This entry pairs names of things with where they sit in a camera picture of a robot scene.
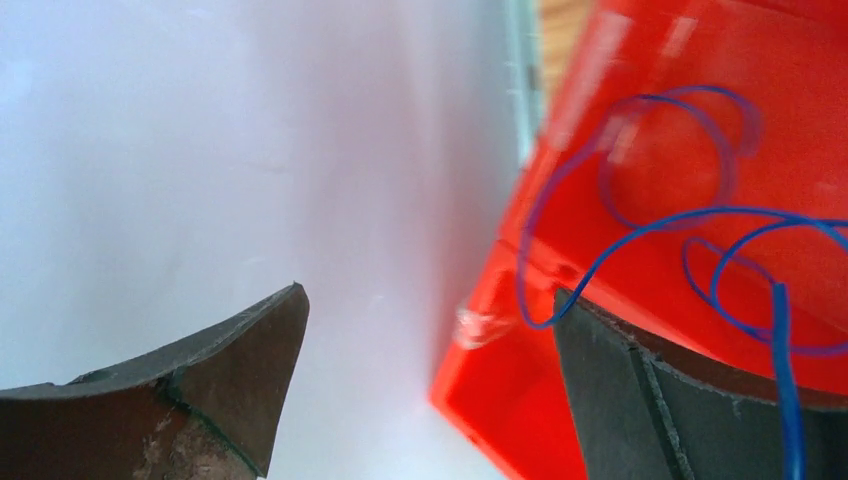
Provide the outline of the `red plastic bin tray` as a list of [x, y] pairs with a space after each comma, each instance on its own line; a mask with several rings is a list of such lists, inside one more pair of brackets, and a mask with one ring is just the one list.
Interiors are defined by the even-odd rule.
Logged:
[[431, 388], [511, 479], [591, 479], [559, 289], [772, 378], [778, 479], [845, 478], [846, 3], [595, 4]]

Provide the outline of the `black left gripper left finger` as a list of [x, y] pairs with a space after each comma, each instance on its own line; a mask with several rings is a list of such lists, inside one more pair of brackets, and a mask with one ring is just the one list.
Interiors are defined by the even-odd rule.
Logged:
[[4, 390], [2, 477], [266, 477], [309, 310], [294, 283], [68, 384]]

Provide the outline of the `aluminium frame rail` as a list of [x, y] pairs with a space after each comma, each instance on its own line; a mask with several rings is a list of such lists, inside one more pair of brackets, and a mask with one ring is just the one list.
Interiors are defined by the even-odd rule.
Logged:
[[541, 29], [538, 1], [506, 0], [504, 22], [509, 73], [507, 94], [511, 99], [517, 133], [518, 166], [531, 157], [536, 137], [546, 114], [546, 94], [542, 80]]

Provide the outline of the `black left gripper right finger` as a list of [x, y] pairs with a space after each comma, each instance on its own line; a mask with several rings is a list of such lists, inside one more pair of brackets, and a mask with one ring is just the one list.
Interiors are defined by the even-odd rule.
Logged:
[[591, 479], [778, 479], [776, 382], [643, 330], [587, 300], [553, 335]]

